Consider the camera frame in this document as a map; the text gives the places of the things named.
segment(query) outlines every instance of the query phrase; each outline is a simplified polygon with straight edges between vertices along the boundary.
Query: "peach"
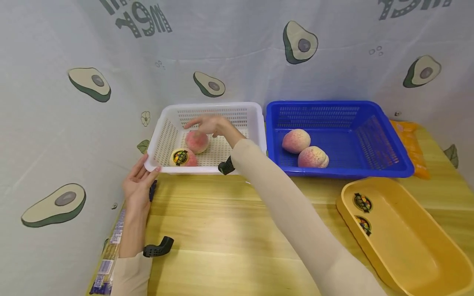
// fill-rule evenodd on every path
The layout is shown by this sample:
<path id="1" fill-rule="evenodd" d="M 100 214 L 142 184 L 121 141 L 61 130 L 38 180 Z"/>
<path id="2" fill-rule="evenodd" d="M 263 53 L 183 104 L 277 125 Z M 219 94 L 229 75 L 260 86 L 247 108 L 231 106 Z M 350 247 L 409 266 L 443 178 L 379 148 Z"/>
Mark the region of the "peach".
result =
<path id="1" fill-rule="evenodd" d="M 171 153 L 170 166 L 196 167 L 198 166 L 198 159 L 190 149 L 178 148 Z"/>
<path id="2" fill-rule="evenodd" d="M 209 138 L 206 134 L 199 131 L 190 131 L 184 139 L 189 150 L 196 154 L 203 153 L 209 144 Z"/>
<path id="3" fill-rule="evenodd" d="M 298 166 L 301 168 L 325 168 L 328 164 L 329 157 L 316 146 L 306 148 L 298 156 Z"/>
<path id="4" fill-rule="evenodd" d="M 311 144 L 310 135 L 302 129 L 294 129 L 283 137 L 282 147 L 286 151 L 298 154 Z"/>

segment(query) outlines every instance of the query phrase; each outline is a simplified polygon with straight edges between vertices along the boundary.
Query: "wooden table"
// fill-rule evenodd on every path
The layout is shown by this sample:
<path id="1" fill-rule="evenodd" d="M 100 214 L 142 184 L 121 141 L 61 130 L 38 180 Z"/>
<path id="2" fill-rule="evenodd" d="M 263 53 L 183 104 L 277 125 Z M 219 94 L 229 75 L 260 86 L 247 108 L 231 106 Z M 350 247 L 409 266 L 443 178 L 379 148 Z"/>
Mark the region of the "wooden table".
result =
<path id="1" fill-rule="evenodd" d="M 428 132 L 422 129 L 417 137 L 432 179 L 400 182 L 474 262 L 474 195 Z M 168 255 L 154 259 L 149 295 L 320 295 L 244 178 L 163 175 L 160 180 L 146 243 L 159 244 L 164 235 L 175 243 Z M 337 239 L 375 274 L 336 210 L 336 198 L 350 180 L 293 181 Z M 379 282 L 389 295 L 399 295 Z"/>

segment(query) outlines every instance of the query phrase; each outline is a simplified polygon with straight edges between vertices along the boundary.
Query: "white curtain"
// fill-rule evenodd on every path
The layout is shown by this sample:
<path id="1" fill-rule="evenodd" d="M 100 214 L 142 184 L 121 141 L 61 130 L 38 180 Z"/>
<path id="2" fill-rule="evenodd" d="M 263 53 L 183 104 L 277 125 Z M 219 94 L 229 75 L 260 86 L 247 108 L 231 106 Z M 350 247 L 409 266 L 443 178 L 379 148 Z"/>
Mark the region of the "white curtain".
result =
<path id="1" fill-rule="evenodd" d="M 473 12 L 470 0 L 2 1 L 0 290 L 83 295 L 120 181 L 170 104 L 373 100 L 455 144 L 474 185 Z M 76 68 L 110 98 L 73 85 Z M 87 196 L 77 216 L 24 221 L 69 183 Z"/>

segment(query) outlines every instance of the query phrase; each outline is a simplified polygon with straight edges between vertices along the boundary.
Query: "orange package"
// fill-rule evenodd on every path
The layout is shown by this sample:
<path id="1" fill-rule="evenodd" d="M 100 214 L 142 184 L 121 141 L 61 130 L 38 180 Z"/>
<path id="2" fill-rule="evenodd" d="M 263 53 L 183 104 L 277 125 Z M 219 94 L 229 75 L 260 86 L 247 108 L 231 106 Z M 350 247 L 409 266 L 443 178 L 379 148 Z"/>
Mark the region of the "orange package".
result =
<path id="1" fill-rule="evenodd" d="M 403 146 L 407 149 L 408 156 L 415 166 L 415 173 L 413 175 L 421 179 L 429 180 L 430 176 L 426 167 L 425 158 L 423 157 L 423 152 L 421 151 L 418 140 L 415 136 L 418 124 L 408 121 L 393 120 L 390 120 L 390 123 L 397 132 Z"/>

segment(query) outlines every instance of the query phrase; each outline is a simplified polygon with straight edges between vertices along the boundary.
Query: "beige sleeve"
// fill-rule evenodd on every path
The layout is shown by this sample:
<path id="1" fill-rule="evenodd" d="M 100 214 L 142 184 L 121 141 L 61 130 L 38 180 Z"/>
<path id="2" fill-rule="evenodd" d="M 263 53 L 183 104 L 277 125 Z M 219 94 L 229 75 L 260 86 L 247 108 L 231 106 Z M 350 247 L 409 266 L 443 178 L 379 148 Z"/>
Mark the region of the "beige sleeve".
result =
<path id="1" fill-rule="evenodd" d="M 257 145 L 240 140 L 231 158 L 266 204 L 323 296 L 386 295 L 372 273 L 332 235 L 293 181 Z"/>
<path id="2" fill-rule="evenodd" d="M 113 271 L 111 296 L 146 296 L 152 258 L 138 253 L 133 258 L 118 258 Z"/>

